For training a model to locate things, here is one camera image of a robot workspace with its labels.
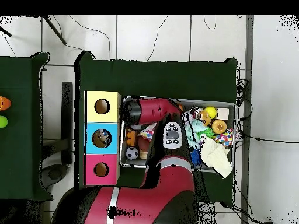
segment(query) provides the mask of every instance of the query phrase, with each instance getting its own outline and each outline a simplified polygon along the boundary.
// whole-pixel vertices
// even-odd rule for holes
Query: green tablecloth
[[[235,58],[225,62],[135,62],[94,60],[82,52],[75,61],[75,100],[79,100],[79,123],[75,134],[84,137],[84,91],[118,91],[122,96],[155,96],[175,99],[236,102]],[[79,140],[79,186],[83,186],[84,139]],[[138,187],[143,169],[122,168],[119,186]],[[232,206],[233,174],[222,179],[216,173],[203,173],[204,185],[212,202]]]
[[[29,58],[0,57],[0,95],[12,102],[0,111],[8,119],[8,126],[0,129],[0,199],[52,199],[39,177],[40,71],[48,59],[46,52]]]

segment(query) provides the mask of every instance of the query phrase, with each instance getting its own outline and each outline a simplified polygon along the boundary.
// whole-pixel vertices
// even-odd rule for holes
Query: yellow box
[[[87,91],[87,122],[118,123],[121,95],[118,92]]]

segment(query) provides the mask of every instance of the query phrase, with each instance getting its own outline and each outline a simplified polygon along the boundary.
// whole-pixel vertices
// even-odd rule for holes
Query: pink box
[[[103,177],[95,174],[98,163],[104,163],[108,169]],[[85,178],[86,186],[115,186],[119,179],[120,165],[115,155],[86,155]]]

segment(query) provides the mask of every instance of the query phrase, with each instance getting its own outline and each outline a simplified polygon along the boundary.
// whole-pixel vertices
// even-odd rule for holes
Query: yellow ball
[[[217,110],[214,107],[206,107],[204,110],[208,112],[210,118],[214,118],[217,116]]]

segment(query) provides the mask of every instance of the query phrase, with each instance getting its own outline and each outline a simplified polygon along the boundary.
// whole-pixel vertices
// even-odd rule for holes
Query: stacked boxes
[[[120,175],[117,92],[86,91],[85,184],[115,186]]]

